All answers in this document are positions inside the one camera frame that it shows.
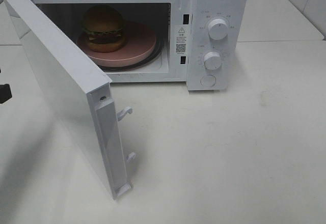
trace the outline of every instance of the microwave door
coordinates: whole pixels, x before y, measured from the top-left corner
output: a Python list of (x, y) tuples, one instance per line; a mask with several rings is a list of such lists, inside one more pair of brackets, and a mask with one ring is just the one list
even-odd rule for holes
[(113, 199), (130, 189), (111, 79), (31, 0), (4, 0), (45, 101)]

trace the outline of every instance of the round button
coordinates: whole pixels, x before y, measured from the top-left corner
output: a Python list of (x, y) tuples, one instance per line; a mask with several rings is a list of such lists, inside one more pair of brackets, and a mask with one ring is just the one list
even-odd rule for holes
[(211, 88), (215, 85), (216, 78), (213, 75), (206, 75), (200, 80), (200, 83), (205, 87)]
[(217, 52), (209, 52), (204, 56), (204, 65), (207, 70), (217, 70), (222, 65), (222, 59)]
[(214, 19), (208, 24), (208, 33), (213, 40), (225, 38), (228, 30), (229, 25), (223, 19)]

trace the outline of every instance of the microwave oven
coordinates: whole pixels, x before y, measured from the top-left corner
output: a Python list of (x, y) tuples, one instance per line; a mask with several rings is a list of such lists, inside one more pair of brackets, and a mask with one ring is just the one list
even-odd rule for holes
[[(46, 101), (113, 199), (131, 188), (118, 121), (132, 109), (116, 113), (110, 83), (185, 81), (190, 91), (225, 89), (246, 4), (246, 0), (4, 1)], [(155, 55), (125, 69), (97, 66), (77, 44), (83, 32), (81, 19), (94, 5), (109, 5), (125, 20), (151, 28)]]

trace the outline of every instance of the burger patty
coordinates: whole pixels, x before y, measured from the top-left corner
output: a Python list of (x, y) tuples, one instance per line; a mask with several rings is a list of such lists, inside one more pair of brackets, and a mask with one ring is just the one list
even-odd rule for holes
[(106, 38), (90, 38), (88, 37), (88, 40), (95, 44), (107, 44), (107, 43), (115, 43), (119, 41), (122, 37), (106, 37)]

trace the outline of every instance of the timer knob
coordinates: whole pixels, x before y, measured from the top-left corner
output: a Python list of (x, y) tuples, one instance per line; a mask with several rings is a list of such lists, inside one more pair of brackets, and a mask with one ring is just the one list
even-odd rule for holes
[(207, 70), (217, 70), (222, 65), (222, 59), (217, 52), (209, 52), (204, 56), (204, 64)]
[(213, 40), (220, 40), (228, 34), (229, 25), (223, 19), (214, 19), (208, 24), (208, 34)]

